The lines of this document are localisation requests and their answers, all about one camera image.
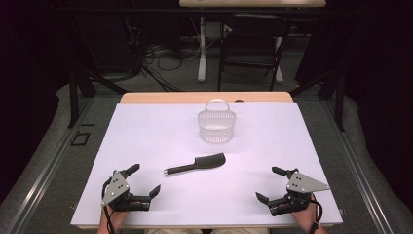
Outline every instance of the tabletop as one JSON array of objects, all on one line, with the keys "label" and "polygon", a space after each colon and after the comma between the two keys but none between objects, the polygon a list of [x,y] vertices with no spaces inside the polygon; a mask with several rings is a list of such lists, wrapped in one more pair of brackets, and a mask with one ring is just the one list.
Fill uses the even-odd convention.
[{"label": "tabletop", "polygon": [[[237,114],[234,137],[226,143],[199,136],[198,113],[212,98],[227,101]],[[166,168],[220,152],[227,161],[218,168],[164,175]],[[71,224],[96,228],[103,182],[136,163],[140,169],[127,179],[131,192],[147,195],[159,184],[161,192],[149,212],[130,213],[126,228],[295,226],[289,214],[271,216],[256,199],[255,192],[271,200],[286,193],[288,179],[271,168],[298,168],[328,184],[301,112],[286,92],[130,93],[116,107]],[[321,223],[341,223],[331,191],[317,196],[324,206]]]},{"label": "tabletop", "polygon": [[325,0],[179,0],[181,7],[323,7]]}]

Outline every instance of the black cable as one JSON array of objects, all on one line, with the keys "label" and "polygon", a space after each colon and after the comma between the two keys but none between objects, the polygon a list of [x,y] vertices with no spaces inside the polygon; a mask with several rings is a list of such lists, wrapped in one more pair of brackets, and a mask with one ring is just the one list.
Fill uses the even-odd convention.
[{"label": "black cable", "polygon": [[[109,178],[108,180],[106,180],[106,182],[103,183],[102,194],[101,194],[102,199],[104,197],[106,187],[107,187],[107,185],[109,185],[111,180],[112,180],[112,178]],[[112,214],[109,214],[109,211],[107,210],[107,205],[103,207],[103,210],[104,210],[104,214],[105,214],[106,219],[107,219],[107,224],[106,224],[107,225],[107,231],[109,232],[109,234],[115,234],[115,229],[113,228],[112,221],[110,220],[110,217],[113,214],[113,212],[112,212]]]},{"label": "black cable", "polygon": [[313,223],[313,226],[311,227],[311,230],[310,230],[310,234],[314,234],[316,230],[319,228],[319,222],[321,221],[322,205],[318,201],[311,200],[310,202],[316,204],[319,207],[319,214],[317,214],[317,209],[316,209],[316,221]]}]

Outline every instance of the transparent bowl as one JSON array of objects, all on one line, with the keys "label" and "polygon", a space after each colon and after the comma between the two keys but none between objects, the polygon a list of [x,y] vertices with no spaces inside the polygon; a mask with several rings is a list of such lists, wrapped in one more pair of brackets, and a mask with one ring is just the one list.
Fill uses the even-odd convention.
[{"label": "transparent bowl", "polygon": [[221,99],[210,101],[198,115],[201,138],[210,143],[223,143],[234,135],[236,114]]}]

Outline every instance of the chair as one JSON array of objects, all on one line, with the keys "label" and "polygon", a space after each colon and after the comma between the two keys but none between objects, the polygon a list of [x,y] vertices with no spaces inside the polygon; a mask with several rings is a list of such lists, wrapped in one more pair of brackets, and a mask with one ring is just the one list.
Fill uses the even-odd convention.
[{"label": "chair", "polygon": [[243,66],[273,71],[270,91],[276,81],[289,22],[277,16],[233,14],[221,22],[218,91],[224,66]]}]

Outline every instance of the spatula handle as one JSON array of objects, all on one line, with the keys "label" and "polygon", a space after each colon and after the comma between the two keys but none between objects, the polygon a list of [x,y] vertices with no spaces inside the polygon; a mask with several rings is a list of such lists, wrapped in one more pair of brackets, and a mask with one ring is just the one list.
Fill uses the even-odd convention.
[{"label": "spatula handle", "polygon": [[194,170],[196,168],[197,167],[195,165],[191,164],[191,165],[185,165],[185,166],[180,166],[180,167],[176,167],[176,168],[165,169],[164,173],[165,173],[165,175],[171,175],[171,174],[182,173],[182,172]]}]

